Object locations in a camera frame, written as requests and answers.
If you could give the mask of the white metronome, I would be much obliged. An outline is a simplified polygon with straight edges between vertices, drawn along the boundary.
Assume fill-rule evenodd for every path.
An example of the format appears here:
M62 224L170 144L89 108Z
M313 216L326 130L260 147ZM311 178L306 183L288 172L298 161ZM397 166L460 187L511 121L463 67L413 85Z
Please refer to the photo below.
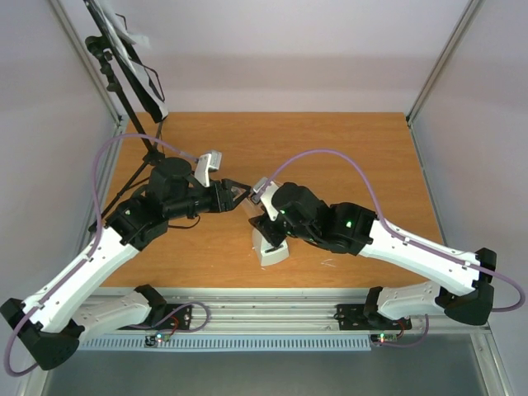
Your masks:
M252 231L252 245L261 267L273 266L290 256L286 241L282 242L279 247L274 247L256 229Z

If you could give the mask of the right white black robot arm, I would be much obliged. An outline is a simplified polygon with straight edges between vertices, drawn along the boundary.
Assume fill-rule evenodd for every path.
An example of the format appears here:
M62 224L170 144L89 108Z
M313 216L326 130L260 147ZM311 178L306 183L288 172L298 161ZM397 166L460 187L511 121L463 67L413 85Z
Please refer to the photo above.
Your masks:
M426 278L411 286L371 288L362 313L371 326L434 314L473 326L488 321L494 298L490 274L496 268L494 251L462 252L442 246L360 205L327 205L307 187L292 182L278 186L262 179L250 199L263 212L249 222L274 248L297 238L328 252L381 260Z

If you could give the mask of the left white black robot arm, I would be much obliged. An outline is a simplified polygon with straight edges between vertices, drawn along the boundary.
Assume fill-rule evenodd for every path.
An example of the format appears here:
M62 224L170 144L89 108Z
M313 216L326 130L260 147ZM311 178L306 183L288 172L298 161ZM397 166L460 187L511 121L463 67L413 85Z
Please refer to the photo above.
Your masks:
M166 300L141 285L118 300L82 309L84 301L120 266L164 235L173 219L234 210L250 186L209 178L203 155L196 166L165 158L147 184L122 201L97 228L94 239L52 281L33 295L8 299L1 315L42 370L63 364L82 342L120 328L158 328L168 318Z

